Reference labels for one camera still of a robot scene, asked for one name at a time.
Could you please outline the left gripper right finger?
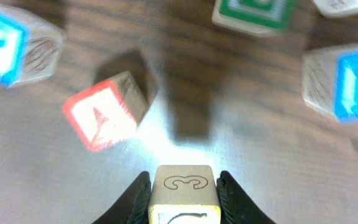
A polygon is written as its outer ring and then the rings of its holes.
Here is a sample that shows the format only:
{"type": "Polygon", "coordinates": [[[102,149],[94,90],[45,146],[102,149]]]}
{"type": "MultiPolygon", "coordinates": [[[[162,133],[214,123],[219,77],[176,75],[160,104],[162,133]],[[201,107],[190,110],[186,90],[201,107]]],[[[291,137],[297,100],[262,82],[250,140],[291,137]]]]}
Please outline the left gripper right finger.
{"type": "Polygon", "coordinates": [[[216,181],[221,224],[275,224],[226,170],[216,181]]]}

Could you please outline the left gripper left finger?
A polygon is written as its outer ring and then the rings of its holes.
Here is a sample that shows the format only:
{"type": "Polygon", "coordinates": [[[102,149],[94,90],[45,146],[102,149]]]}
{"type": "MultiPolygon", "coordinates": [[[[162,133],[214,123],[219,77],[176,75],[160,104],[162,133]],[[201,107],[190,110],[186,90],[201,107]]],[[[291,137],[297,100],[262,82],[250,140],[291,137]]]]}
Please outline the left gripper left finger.
{"type": "Polygon", "coordinates": [[[93,224],[148,224],[151,191],[150,174],[143,171],[93,224]]]}

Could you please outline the yellow C block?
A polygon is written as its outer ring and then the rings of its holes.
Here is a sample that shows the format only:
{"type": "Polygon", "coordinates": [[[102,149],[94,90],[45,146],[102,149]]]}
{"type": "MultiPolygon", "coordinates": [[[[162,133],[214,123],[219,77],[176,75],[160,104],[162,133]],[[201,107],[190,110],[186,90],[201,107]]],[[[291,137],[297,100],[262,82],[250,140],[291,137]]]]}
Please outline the yellow C block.
{"type": "Polygon", "coordinates": [[[160,165],[148,206],[150,224],[220,224],[221,207],[207,165],[160,165]]]}

